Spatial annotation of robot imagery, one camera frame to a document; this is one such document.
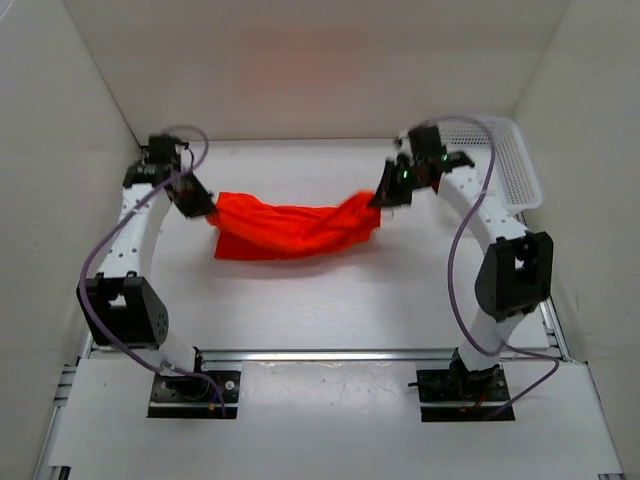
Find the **orange shorts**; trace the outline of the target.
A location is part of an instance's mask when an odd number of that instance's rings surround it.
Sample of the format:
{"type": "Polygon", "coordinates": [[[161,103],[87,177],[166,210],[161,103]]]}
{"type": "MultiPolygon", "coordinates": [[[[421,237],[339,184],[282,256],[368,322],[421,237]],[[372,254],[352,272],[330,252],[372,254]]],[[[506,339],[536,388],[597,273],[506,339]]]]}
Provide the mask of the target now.
{"type": "Polygon", "coordinates": [[[247,193],[222,192],[206,217],[218,230],[214,256],[221,260],[294,260],[333,254],[367,242],[381,226],[372,191],[337,206],[271,205],[247,193]]]}

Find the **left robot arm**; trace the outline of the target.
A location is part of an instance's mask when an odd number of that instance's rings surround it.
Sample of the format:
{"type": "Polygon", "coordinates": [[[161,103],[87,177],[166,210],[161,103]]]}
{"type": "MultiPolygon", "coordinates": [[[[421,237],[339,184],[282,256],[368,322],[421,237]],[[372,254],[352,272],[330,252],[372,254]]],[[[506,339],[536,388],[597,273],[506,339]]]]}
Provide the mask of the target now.
{"type": "Polygon", "coordinates": [[[201,354],[170,330],[168,309],[148,279],[160,227],[172,206],[189,218],[213,210],[211,194],[191,169],[161,182],[125,181],[118,222],[85,260],[76,294],[97,345],[159,375],[176,376],[177,391],[198,400],[210,386],[201,354]]]}

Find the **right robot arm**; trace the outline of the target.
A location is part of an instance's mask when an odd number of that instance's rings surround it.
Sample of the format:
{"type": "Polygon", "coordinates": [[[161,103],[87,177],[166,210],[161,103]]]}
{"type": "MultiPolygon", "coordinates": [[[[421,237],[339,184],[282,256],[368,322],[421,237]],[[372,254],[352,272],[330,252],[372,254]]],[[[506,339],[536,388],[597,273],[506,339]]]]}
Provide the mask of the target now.
{"type": "Polygon", "coordinates": [[[416,190],[430,188],[460,216],[483,253],[474,283],[478,311],[449,367],[449,387],[460,399],[477,396],[497,368],[513,331],[550,295],[553,241],[533,233],[489,196],[474,162],[463,152],[415,160],[387,159],[373,207],[409,205],[416,190]]]}

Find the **white plastic basket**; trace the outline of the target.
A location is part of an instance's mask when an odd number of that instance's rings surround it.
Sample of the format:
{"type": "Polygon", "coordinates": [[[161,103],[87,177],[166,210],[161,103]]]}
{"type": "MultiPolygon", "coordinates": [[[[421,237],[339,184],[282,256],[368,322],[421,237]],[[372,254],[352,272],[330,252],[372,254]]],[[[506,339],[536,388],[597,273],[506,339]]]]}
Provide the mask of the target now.
{"type": "MultiPolygon", "coordinates": [[[[506,117],[477,120],[491,132],[495,144],[488,191],[512,214],[540,207],[544,195],[518,126],[506,117]]],[[[438,128],[449,151],[464,151],[475,162],[483,183],[491,157],[486,133],[475,124],[454,120],[439,122],[438,128]]]]}

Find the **aluminium front rail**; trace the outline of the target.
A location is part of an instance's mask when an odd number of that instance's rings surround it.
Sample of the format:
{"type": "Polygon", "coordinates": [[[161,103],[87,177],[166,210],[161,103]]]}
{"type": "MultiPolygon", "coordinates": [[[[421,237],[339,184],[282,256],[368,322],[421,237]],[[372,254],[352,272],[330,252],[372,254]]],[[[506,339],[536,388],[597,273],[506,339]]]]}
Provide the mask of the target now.
{"type": "Polygon", "coordinates": [[[449,361],[452,349],[204,350],[210,362],[449,361]]]}

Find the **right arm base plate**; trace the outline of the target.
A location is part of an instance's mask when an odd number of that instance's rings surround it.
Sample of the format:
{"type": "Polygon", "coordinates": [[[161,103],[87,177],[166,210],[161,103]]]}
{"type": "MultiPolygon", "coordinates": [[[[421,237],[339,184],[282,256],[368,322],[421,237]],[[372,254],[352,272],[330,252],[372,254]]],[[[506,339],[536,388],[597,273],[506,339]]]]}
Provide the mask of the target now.
{"type": "Polygon", "coordinates": [[[418,393],[423,423],[511,422],[516,417],[504,370],[494,367],[479,378],[451,370],[422,369],[407,384],[418,393]]]}

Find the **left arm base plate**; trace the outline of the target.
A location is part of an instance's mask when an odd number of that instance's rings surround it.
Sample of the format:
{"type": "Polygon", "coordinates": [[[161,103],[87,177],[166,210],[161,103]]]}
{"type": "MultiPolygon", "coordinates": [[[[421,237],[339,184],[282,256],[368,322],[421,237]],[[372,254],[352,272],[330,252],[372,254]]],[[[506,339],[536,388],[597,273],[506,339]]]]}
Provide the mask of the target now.
{"type": "Polygon", "coordinates": [[[202,379],[156,374],[151,386],[147,417],[152,419],[235,420],[238,414],[241,371],[212,370],[204,374],[212,379],[223,395],[202,379]]]}

